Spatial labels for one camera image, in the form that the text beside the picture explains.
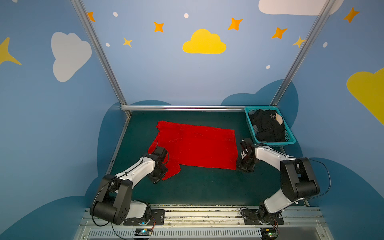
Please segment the red t-shirt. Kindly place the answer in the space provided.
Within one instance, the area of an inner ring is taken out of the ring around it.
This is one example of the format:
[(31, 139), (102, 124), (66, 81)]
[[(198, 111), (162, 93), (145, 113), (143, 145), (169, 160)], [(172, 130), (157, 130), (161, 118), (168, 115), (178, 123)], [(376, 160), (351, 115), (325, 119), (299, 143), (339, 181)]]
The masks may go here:
[(185, 125), (166, 121), (158, 122), (159, 130), (149, 147), (151, 154), (156, 147), (168, 152), (164, 163), (168, 169), (163, 180), (181, 171), (181, 165), (236, 170), (238, 148), (234, 130)]

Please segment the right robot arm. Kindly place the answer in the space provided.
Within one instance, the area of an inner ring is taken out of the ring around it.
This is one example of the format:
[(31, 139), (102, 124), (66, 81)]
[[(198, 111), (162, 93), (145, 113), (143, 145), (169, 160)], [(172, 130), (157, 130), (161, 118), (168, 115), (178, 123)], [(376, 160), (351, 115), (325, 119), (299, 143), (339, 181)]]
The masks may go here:
[(249, 145), (242, 142), (242, 152), (237, 161), (237, 169), (248, 173), (253, 172), (259, 161), (280, 171), (281, 188), (259, 205), (253, 220), (257, 220), (261, 224), (268, 224), (276, 220), (280, 213), (293, 203), (320, 193), (320, 187), (309, 159), (288, 156), (266, 145)]

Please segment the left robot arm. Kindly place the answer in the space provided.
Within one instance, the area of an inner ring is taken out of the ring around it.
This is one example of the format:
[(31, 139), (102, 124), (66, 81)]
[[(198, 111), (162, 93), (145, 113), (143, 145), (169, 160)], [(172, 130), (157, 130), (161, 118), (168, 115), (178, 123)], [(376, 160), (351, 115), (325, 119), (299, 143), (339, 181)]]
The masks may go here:
[(168, 152), (164, 148), (157, 148), (123, 172), (105, 175), (91, 205), (91, 217), (113, 225), (148, 225), (152, 221), (151, 207), (147, 203), (133, 201), (132, 192), (146, 177), (153, 184), (157, 184), (165, 177), (168, 171), (167, 155)]

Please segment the black t-shirt in basket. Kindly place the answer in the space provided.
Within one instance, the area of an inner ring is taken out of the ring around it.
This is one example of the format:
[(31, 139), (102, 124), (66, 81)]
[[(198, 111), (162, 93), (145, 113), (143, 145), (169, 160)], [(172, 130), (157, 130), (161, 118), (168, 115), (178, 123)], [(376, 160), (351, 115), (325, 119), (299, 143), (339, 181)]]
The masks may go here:
[(276, 110), (256, 110), (249, 113), (256, 139), (262, 143), (286, 142), (286, 127)]

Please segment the teal plastic basket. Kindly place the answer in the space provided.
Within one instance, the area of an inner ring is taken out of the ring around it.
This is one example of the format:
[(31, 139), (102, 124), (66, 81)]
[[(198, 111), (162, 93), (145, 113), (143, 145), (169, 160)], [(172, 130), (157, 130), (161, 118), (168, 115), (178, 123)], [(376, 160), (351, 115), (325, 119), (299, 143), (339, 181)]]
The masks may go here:
[(285, 127), (286, 127), (286, 133), (285, 133), (285, 137), (286, 137), (286, 142), (282, 142), (282, 143), (262, 143), (262, 142), (259, 142), (257, 139), (256, 139), (256, 135), (255, 135), (255, 132), (252, 128), (252, 125), (251, 125), (251, 121), (250, 121), (250, 118), (249, 118), (249, 113), (252, 112), (252, 111), (256, 111), (256, 110), (276, 110), (278, 114), (280, 114), (283, 118), (283, 115), (282, 113), (280, 112), (280, 110), (276, 107), (272, 107), (272, 106), (254, 106), (254, 107), (246, 107), (244, 110), (245, 110), (245, 113), (246, 113), (246, 122), (248, 124), (248, 127), (249, 127), (249, 130), (250, 130), (250, 133), (251, 133), (251, 137), (252, 137), (252, 140), (255, 144), (265, 144), (265, 145), (268, 145), (270, 146), (271, 148), (280, 148), (280, 147), (283, 147), (283, 146), (286, 146), (286, 145), (293, 145), (296, 143), (296, 139), (291, 131), (291, 129), (289, 128), (288, 124), (286, 123), (286, 121), (284, 120), (283, 118), (283, 121), (284, 121), (284, 124), (285, 124)]

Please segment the right green circuit board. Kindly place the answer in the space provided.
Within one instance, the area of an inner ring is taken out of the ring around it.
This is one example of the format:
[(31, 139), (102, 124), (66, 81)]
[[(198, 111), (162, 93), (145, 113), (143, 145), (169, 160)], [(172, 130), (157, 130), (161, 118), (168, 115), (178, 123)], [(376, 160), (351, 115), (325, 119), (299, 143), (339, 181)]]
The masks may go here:
[(261, 228), (262, 240), (275, 240), (279, 233), (273, 228)]

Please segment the green circuit board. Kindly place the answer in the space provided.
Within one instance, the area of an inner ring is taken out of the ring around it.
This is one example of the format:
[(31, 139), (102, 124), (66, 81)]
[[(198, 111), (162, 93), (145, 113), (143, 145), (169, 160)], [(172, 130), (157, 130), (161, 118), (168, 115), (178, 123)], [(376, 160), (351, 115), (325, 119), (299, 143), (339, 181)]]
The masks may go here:
[(279, 233), (273, 228), (261, 228), (262, 240), (275, 240)]
[(151, 229), (136, 229), (135, 237), (150, 237), (152, 235)]

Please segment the left green circuit board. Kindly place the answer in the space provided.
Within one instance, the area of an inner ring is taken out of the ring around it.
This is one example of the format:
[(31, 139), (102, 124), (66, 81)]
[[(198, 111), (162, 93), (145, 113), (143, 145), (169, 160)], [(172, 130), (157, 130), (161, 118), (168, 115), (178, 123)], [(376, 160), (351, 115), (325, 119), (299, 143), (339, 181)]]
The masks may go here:
[(152, 235), (151, 229), (136, 229), (135, 237), (150, 237)]

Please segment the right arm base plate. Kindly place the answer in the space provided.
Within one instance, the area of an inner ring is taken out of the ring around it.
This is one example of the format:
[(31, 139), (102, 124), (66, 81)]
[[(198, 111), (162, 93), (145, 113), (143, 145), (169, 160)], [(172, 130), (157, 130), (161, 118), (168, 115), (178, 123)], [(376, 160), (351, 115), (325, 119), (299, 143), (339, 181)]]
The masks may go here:
[(246, 225), (283, 225), (284, 220), (281, 212), (270, 214), (264, 209), (250, 209), (242, 207), (239, 210)]

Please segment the left side aluminium rail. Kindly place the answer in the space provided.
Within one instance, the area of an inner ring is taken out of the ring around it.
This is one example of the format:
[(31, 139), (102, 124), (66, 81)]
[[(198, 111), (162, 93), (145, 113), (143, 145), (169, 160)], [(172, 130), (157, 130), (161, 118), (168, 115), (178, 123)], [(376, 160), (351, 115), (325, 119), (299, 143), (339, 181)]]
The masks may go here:
[(93, 203), (98, 193), (98, 188), (104, 175), (112, 172), (128, 121), (129, 117), (127, 117), (126, 112), (121, 110), (119, 104), (111, 106), (104, 115), (97, 146), (98, 176), (93, 180), (86, 194), (89, 206)]

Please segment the back aluminium frame bar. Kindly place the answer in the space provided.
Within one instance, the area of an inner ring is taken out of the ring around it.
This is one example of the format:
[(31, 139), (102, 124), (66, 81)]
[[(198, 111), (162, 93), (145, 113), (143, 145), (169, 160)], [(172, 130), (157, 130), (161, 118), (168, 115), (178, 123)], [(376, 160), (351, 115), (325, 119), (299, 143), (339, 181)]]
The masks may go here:
[(122, 105), (122, 111), (242, 112), (246, 106), (155, 106)]

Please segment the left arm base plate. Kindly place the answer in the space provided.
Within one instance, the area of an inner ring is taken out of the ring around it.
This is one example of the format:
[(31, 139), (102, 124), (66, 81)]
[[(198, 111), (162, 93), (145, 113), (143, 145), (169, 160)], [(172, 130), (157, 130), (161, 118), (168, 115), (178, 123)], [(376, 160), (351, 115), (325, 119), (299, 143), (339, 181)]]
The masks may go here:
[(142, 218), (125, 219), (124, 226), (163, 226), (165, 221), (164, 209), (154, 209), (151, 212), (146, 212)]

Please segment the front aluminium rail frame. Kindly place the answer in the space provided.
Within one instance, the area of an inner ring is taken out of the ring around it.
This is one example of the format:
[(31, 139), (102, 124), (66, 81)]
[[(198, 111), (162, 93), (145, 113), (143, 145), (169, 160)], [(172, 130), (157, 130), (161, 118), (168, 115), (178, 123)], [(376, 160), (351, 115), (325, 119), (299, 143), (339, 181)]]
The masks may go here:
[[(86, 210), (76, 240), (261, 240), (261, 228), (273, 228), (276, 240), (332, 240), (334, 237), (319, 208), (289, 207), (283, 225), (246, 225), (240, 206), (152, 205), (164, 209), (163, 226), (119, 226), (91, 219)], [(150, 237), (135, 237), (136, 229), (151, 229)]]

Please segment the left aluminium corner post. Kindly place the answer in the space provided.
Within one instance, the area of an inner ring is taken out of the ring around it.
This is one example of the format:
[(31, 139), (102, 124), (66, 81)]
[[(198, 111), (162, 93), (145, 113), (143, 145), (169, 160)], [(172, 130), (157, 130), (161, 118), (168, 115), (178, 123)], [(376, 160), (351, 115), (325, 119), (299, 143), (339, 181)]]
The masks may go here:
[(91, 44), (100, 60), (100, 63), (107, 75), (108, 80), (110, 81), (110, 84), (120, 102), (121, 105), (126, 105), (126, 99), (124, 97), (124, 94), (121, 90), (121, 87), (117, 81), (117, 78), (112, 70), (112, 67), (107, 59), (107, 56), (103, 50), (103, 47), (99, 41), (99, 38), (95, 32), (95, 29), (93, 27), (92, 21), (90, 20), (88, 13), (86, 12), (86, 8), (83, 4), (83, 1), (80, 0), (71, 0), (71, 3), (91, 41)]

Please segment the aluminium corner post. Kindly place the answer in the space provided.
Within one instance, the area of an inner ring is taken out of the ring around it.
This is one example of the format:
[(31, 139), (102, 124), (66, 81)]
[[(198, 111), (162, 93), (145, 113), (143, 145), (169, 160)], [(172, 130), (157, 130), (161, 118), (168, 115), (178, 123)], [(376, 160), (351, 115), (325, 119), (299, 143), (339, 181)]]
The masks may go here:
[(281, 98), (283, 97), (284, 93), (286, 92), (288, 86), (291, 84), (294, 76), (296, 75), (297, 71), (299, 70), (300, 66), (302, 65), (305, 57), (309, 53), (313, 43), (316, 41), (319, 33), (321, 32), (322, 28), (326, 24), (329, 16), (331, 15), (331, 10), (333, 6), (335, 5), (336, 0), (327, 0), (321, 9), (318, 17), (316, 18), (313, 26), (311, 27), (307, 38), (305, 42), (302, 44), (297, 56), (295, 57), (287, 75), (285, 76), (283, 82), (279, 86), (276, 94), (274, 95), (270, 106), (276, 107), (278, 103), (280, 102)]
[(103, 50), (103, 47), (99, 41), (99, 38), (95, 32), (95, 29), (93, 27), (92, 21), (90, 20), (88, 13), (86, 12), (86, 8), (83, 4), (83, 1), (80, 0), (71, 0), (71, 3), (91, 41), (91, 44), (100, 60), (100, 63), (107, 75), (108, 80), (110, 81), (110, 84), (120, 102), (121, 105), (126, 105), (126, 99), (124, 97), (124, 94), (121, 90), (121, 87), (117, 81), (117, 78), (112, 70), (112, 67), (107, 59), (107, 56)]

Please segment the right aluminium corner post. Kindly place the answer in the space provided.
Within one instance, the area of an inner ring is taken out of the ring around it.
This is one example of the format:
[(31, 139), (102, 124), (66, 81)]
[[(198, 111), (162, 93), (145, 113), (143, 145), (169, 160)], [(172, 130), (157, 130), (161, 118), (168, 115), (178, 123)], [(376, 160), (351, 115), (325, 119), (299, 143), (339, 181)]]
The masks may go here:
[(278, 103), (280, 102), (281, 98), (283, 97), (284, 93), (286, 92), (288, 86), (291, 84), (294, 76), (296, 75), (297, 71), (299, 70), (300, 66), (302, 65), (305, 57), (309, 53), (313, 43), (316, 41), (319, 33), (321, 32), (322, 28), (326, 24), (329, 16), (331, 15), (331, 10), (333, 6), (335, 5), (336, 0), (327, 0), (321, 9), (318, 17), (316, 18), (313, 26), (311, 27), (307, 38), (305, 42), (302, 44), (297, 56), (295, 57), (287, 75), (285, 76), (283, 82), (279, 86), (276, 94), (274, 95), (270, 106), (276, 107)]

